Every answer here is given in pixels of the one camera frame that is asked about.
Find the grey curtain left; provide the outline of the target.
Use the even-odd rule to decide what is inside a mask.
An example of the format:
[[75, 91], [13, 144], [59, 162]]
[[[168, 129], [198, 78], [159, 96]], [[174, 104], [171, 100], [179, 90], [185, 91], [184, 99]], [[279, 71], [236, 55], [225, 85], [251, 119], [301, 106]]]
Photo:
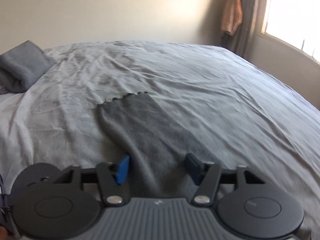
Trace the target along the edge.
[[226, 0], [221, 18], [220, 46], [248, 60], [258, 23], [260, 0]]

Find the orange hanging garment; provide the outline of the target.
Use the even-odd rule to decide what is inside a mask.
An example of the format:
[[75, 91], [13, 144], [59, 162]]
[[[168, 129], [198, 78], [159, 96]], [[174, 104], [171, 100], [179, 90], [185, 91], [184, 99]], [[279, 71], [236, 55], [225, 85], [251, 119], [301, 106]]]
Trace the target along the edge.
[[223, 9], [221, 30], [230, 36], [234, 36], [240, 24], [242, 24], [241, 0], [227, 0]]

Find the window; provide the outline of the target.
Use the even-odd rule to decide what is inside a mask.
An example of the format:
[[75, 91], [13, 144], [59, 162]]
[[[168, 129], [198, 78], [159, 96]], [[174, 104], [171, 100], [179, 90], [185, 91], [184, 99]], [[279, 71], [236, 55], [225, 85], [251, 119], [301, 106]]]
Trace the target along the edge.
[[267, 0], [262, 33], [319, 61], [319, 0]]

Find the folded grey blanket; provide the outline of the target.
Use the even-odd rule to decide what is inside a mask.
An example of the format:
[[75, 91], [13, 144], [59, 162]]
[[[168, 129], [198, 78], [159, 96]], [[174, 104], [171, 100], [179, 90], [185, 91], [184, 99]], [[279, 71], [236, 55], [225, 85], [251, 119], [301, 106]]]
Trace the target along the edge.
[[40, 47], [25, 41], [1, 54], [1, 85], [11, 93], [24, 93], [54, 64]]

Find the light grey bed sheet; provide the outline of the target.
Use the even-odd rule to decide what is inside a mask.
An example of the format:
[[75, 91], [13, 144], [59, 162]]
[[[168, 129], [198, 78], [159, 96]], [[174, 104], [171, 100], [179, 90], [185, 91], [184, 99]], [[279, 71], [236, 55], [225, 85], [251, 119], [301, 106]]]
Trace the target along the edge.
[[1, 96], [7, 190], [34, 163], [93, 167], [122, 153], [97, 105], [147, 92], [204, 161], [245, 165], [305, 211], [301, 239], [319, 239], [319, 110], [231, 51], [195, 44], [88, 42], [46, 49], [55, 64], [22, 94]]

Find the dark grey sweater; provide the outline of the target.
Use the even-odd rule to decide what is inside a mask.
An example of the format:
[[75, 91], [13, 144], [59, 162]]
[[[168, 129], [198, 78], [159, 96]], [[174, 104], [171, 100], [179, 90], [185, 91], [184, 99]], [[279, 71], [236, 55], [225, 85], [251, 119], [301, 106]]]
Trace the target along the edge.
[[99, 125], [130, 156], [133, 197], [190, 198], [196, 186], [183, 162], [188, 153], [222, 161], [147, 93], [128, 94], [97, 106]]

